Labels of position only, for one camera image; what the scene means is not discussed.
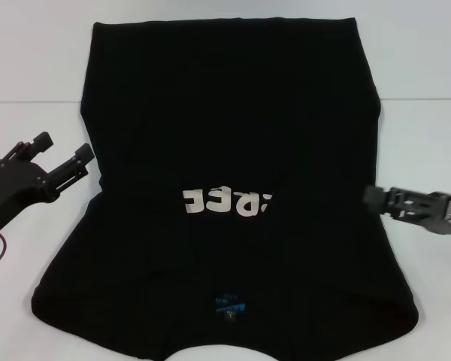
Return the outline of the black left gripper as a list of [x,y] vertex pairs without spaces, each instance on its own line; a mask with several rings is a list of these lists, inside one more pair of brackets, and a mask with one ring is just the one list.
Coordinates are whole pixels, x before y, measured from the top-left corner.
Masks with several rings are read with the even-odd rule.
[[32,142],[17,143],[0,159],[0,231],[28,206],[54,202],[63,191],[89,174],[86,165],[95,155],[88,143],[50,173],[31,162],[52,146],[49,133],[42,132]]

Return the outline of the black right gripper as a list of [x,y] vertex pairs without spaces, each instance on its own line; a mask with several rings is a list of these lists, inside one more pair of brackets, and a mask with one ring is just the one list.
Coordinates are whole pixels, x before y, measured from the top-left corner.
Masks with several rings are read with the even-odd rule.
[[417,193],[410,190],[367,186],[363,203],[372,214],[413,223],[439,235],[451,235],[451,195]]

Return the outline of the black T-shirt with white lettering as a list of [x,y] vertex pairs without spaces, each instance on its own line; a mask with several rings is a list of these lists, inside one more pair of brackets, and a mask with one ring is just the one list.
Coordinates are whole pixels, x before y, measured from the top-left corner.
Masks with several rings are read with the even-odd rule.
[[80,112],[101,192],[35,289],[41,321],[152,361],[337,361],[417,325],[362,201],[380,100],[353,18],[96,23]]

